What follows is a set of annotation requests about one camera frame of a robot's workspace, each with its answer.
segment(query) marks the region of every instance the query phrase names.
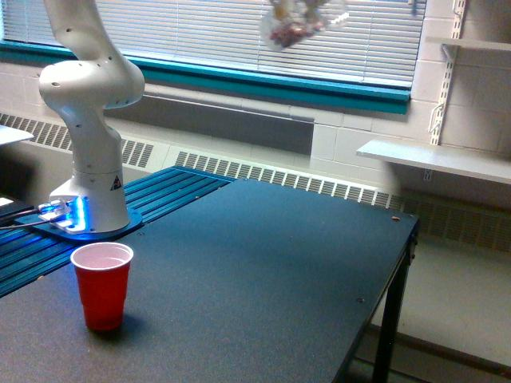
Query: cup rim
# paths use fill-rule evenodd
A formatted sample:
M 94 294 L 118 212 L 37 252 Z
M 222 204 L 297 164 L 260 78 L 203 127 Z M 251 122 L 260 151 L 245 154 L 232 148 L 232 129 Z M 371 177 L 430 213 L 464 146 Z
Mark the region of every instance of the cup rim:
M 127 260 L 125 260 L 122 264 L 120 265 L 116 265 L 116 266 L 111 266 L 111 267 L 87 267 L 87 266 L 83 266 L 79 263 L 77 263 L 74 259 L 74 256 L 77 252 L 79 251 L 82 251 L 83 249 L 85 248 L 90 248 L 90 247 L 103 247 L 104 245 L 107 245 L 107 246 L 116 246 L 116 247 L 122 247 L 124 248 L 125 250 L 128 251 L 128 254 L 129 254 L 129 258 Z M 69 260 L 71 261 L 71 263 L 79 268 L 79 269 L 82 269 L 82 270 L 90 270 L 90 271 L 108 271 L 108 270 L 114 270 L 114 269 L 118 269 L 120 267 L 123 267 L 125 266 L 126 264 L 130 263 L 131 260 L 133 259 L 133 249 L 127 245 L 124 245 L 123 243 L 117 243 L 117 242 L 96 242 L 96 243 L 89 243 L 87 245 L 84 245 L 84 246 L 80 246 L 78 249 L 75 249 L 73 251 L 73 253 L 71 253 L 71 256 L 69 257 Z

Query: black table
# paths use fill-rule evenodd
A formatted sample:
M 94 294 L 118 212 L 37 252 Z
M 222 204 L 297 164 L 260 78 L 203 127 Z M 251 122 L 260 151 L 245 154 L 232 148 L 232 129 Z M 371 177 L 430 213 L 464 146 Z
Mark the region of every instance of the black table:
M 0 381 L 340 380 L 386 291 L 385 381 L 416 218 L 239 180 L 119 242 L 123 327 L 90 333 L 71 266 L 0 299 Z

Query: hanging object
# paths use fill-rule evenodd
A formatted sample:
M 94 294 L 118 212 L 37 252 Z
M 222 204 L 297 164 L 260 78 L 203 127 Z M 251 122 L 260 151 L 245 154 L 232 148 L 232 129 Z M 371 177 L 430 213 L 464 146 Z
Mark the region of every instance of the hanging object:
M 261 36 L 268 48 L 282 50 L 332 28 L 346 25 L 344 0 L 270 0 Z

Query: white shelf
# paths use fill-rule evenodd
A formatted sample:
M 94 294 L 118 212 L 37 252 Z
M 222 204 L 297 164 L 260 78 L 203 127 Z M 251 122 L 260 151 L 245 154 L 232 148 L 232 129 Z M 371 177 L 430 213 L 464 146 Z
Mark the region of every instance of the white shelf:
M 31 138 L 34 138 L 34 136 L 28 132 L 23 132 L 19 129 L 7 128 L 6 126 L 0 125 L 0 145 L 30 140 Z
M 357 154 L 394 164 L 511 184 L 511 159 L 474 150 L 381 139 L 368 142 Z
M 469 40 L 466 38 L 427 38 L 426 41 L 449 46 L 461 46 L 462 48 L 467 49 L 500 50 L 503 52 L 511 52 L 511 44 L 506 44 L 504 42 Z

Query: radiator vent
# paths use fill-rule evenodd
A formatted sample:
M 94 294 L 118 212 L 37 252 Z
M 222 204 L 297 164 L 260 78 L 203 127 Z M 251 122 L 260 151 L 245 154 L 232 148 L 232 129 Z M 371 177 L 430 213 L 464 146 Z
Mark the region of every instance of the radiator vent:
M 422 235 L 434 235 L 460 243 L 511 252 L 511 215 L 505 213 L 475 210 L 471 207 L 457 208 L 437 200 L 432 202 L 433 199 L 402 197 L 361 184 L 302 172 L 290 172 L 272 166 L 265 167 L 262 164 L 243 164 L 239 160 L 219 156 L 216 158 L 180 151 L 174 164 L 221 176 L 250 178 L 416 214 L 421 218 Z
M 21 116 L 0 113 L 0 125 L 31 133 L 33 144 L 73 151 L 71 137 L 66 126 L 31 120 Z M 145 168 L 153 153 L 154 145 L 135 140 L 122 140 L 122 163 L 136 168 Z

